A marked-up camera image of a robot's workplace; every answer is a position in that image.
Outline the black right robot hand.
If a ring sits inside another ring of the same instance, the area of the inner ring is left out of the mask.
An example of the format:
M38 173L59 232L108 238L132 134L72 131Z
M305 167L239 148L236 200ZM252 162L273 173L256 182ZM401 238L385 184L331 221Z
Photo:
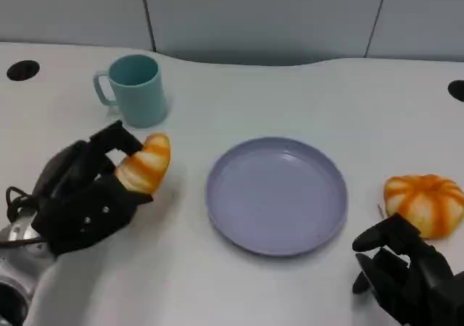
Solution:
M401 215L361 233L352 248L361 268L354 294L372 292L401 325L463 324L463 274Z

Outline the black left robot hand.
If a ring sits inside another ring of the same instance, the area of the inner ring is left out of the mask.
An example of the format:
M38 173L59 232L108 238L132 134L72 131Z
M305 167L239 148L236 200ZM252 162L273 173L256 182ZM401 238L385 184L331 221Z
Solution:
M115 149L133 156L141 147L116 121L87 141L63 148L46 163L32 193L37 212L31 227L54 254L104 240L128 225L138 206L153 200L146 193L128 190L107 156Z

